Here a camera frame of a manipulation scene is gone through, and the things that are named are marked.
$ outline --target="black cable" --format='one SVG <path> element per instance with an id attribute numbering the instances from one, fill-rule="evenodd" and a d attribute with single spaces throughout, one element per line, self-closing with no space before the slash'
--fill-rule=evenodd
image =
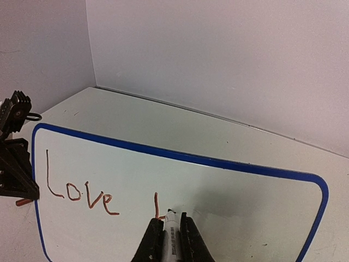
<path id="1" fill-rule="evenodd" d="M 29 113 L 26 117 L 26 120 L 29 121 L 40 121 L 41 119 L 43 119 L 43 117 L 37 113 Z"/>

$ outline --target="marker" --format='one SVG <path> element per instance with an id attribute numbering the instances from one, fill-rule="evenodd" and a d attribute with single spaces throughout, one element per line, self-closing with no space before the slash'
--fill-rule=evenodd
<path id="1" fill-rule="evenodd" d="M 180 223 L 175 212 L 167 210 L 164 225 L 163 257 L 161 262 L 181 262 Z"/>

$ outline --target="wall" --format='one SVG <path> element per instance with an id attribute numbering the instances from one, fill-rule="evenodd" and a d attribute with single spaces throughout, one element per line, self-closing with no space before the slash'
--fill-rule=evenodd
<path id="1" fill-rule="evenodd" d="M 346 1 L 87 0 L 97 85 L 349 156 Z"/>
<path id="2" fill-rule="evenodd" d="M 85 0 L 1 2 L 0 100 L 23 90 L 43 112 L 94 85 Z"/>

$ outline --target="blue border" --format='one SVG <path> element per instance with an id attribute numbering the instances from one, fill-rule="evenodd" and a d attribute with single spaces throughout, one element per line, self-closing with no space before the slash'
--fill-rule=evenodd
<path id="1" fill-rule="evenodd" d="M 104 145 L 110 145 L 110 146 L 120 147 L 120 148 L 124 148 L 124 149 L 129 149 L 129 150 L 136 151 L 136 152 L 152 154 L 154 156 L 166 157 L 166 158 L 171 158 L 171 159 L 175 159 L 175 160 L 195 163 L 195 164 L 207 165 L 207 166 L 212 166 L 215 168 L 223 168 L 223 169 L 229 169 L 229 170 L 240 171 L 240 172 L 248 172 L 248 173 L 252 173 L 252 174 L 258 174 L 258 175 L 270 176 L 270 177 L 287 178 L 287 179 L 312 182 L 312 183 L 317 184 L 322 191 L 322 200 L 321 200 L 320 207 L 318 209 L 316 218 L 314 220 L 314 223 L 310 229 L 309 235 L 305 240 L 304 246 L 303 246 L 302 250 L 300 251 L 296 262 L 301 262 L 303 260 L 305 254 L 306 254 L 306 252 L 307 252 L 307 250 L 308 250 L 308 248 L 309 248 L 309 246 L 310 246 L 310 244 L 315 236 L 316 230 L 320 224 L 320 221 L 322 219 L 322 216 L 324 214 L 324 211 L 325 211 L 325 208 L 326 208 L 326 205 L 328 202 L 328 197 L 329 197 L 328 186 L 323 178 L 321 178 L 317 175 L 314 175 L 314 174 L 289 171 L 289 170 L 283 170 L 283 169 L 276 169 L 276 168 L 268 168 L 268 167 L 264 167 L 264 166 L 244 164 L 244 163 L 238 163 L 238 162 L 233 162 L 233 161 L 208 158 L 208 157 L 203 157 L 203 156 L 196 156 L 193 154 L 181 153 L 181 152 L 161 149 L 161 148 L 157 148 L 157 147 L 140 145 L 140 144 L 136 144 L 136 143 L 132 143 L 132 142 L 126 142 L 126 141 L 122 141 L 122 140 L 106 138 L 104 136 L 88 134 L 88 133 L 84 133 L 84 132 L 80 132 L 80 131 L 76 131 L 76 130 L 71 130 L 68 128 L 53 126 L 53 125 L 46 124 L 46 123 L 37 124 L 34 128 L 33 135 L 32 135 L 32 165 L 33 165 L 33 179 L 34 180 L 35 180 L 35 135 L 40 128 L 47 129 L 47 130 L 50 130 L 53 132 L 58 132 L 58 133 L 65 134 L 65 135 L 74 136 L 74 137 L 89 140 L 89 141 L 98 142 L 98 143 L 104 144 Z M 44 251 L 45 256 L 48 259 L 48 261 L 52 262 L 52 260 L 47 255 L 47 251 L 45 248 L 43 232 L 42 232 L 41 224 L 40 224 L 39 205 L 38 205 L 37 200 L 35 201 L 35 211 L 37 214 L 38 227 L 39 227 L 39 232 L 40 232 L 41 244 L 43 246 L 43 251 Z"/>

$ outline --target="red handwriting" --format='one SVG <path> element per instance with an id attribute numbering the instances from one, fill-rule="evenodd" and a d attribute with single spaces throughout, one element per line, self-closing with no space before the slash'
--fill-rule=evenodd
<path id="1" fill-rule="evenodd" d="M 52 193 L 52 195 L 54 195 L 55 197 L 59 197 L 59 198 L 64 198 L 64 195 L 62 194 L 57 194 L 55 193 L 51 187 L 50 187 L 50 180 L 49 180 L 49 174 L 50 174 L 50 169 L 49 169 L 49 151 L 46 150 L 46 164 L 47 164 L 47 173 L 46 173 L 46 178 L 47 178 L 47 187 L 49 189 L 49 191 Z M 104 209 L 105 211 L 111 215 L 111 216 L 117 216 L 119 215 L 120 213 L 118 212 L 111 212 L 109 211 L 108 209 L 108 206 L 107 204 L 110 203 L 110 201 L 112 200 L 113 196 L 111 194 L 104 194 L 103 191 L 101 191 L 98 195 L 98 197 L 92 202 L 91 204 L 91 195 L 90 195 L 90 192 L 89 192 L 89 186 L 88 186 L 89 182 L 86 181 L 85 183 L 85 187 L 86 187 L 86 195 L 87 195 L 87 204 L 88 204 L 88 207 L 90 209 L 92 209 L 97 203 L 98 201 L 103 197 L 103 206 L 104 206 Z M 70 188 L 73 188 L 75 190 L 75 192 L 77 192 L 78 194 L 78 197 L 72 197 L 71 196 L 71 191 L 70 191 Z M 71 201 L 79 201 L 81 200 L 81 191 L 73 184 L 73 183 L 67 183 L 66 184 L 66 188 L 67 188 L 67 195 L 68 195 L 68 198 L 71 200 Z M 155 192 L 154 194 L 154 204 L 155 204 L 155 218 L 157 219 L 165 219 L 165 216 L 159 216 L 159 202 L 158 202 L 158 192 Z"/>

